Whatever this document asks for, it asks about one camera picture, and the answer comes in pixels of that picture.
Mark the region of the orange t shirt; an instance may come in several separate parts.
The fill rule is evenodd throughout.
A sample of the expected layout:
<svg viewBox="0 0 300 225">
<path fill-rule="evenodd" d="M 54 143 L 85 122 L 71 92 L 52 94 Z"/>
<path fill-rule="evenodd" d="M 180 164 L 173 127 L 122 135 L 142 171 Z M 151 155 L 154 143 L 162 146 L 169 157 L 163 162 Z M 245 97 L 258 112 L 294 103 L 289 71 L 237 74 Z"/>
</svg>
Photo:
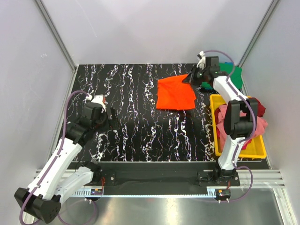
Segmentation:
<svg viewBox="0 0 300 225">
<path fill-rule="evenodd" d="M 188 74 L 170 76 L 157 81 L 156 108 L 162 110 L 191 110 L 195 108 L 195 92 L 182 81 Z"/>
</svg>

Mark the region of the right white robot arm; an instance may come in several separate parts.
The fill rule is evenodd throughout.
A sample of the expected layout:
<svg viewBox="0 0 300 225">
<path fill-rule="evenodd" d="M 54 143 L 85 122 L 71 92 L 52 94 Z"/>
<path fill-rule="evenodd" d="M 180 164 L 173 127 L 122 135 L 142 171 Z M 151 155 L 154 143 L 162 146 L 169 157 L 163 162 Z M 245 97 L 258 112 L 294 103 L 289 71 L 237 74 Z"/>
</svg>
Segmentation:
<svg viewBox="0 0 300 225">
<path fill-rule="evenodd" d="M 223 186 L 234 177 L 240 151 L 244 143 L 255 134 L 258 103 L 255 99 L 243 95 L 230 77 L 225 72 L 219 71 L 219 66 L 200 68 L 194 65 L 182 82 L 194 86 L 207 82 L 227 104 L 223 121 L 227 137 L 222 154 L 212 172 L 214 183 Z"/>
</svg>

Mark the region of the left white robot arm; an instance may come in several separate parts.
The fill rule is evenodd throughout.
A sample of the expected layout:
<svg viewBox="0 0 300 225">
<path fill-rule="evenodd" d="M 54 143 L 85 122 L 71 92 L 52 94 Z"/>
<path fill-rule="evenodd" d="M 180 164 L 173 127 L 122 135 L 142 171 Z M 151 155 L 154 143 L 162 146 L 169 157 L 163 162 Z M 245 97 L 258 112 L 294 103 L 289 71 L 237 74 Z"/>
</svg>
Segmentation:
<svg viewBox="0 0 300 225">
<path fill-rule="evenodd" d="M 101 167 L 94 162 L 83 162 L 68 178 L 61 178 L 73 158 L 96 134 L 117 131 L 119 127 L 115 109 L 111 108 L 109 116 L 103 95 L 96 95 L 88 101 L 82 114 L 65 125 L 56 150 L 38 176 L 27 188 L 20 187 L 16 190 L 14 197 L 21 207 L 21 224 L 24 224 L 25 212 L 46 224 L 52 222 L 63 203 L 74 192 L 86 184 L 95 186 L 102 182 Z"/>
</svg>

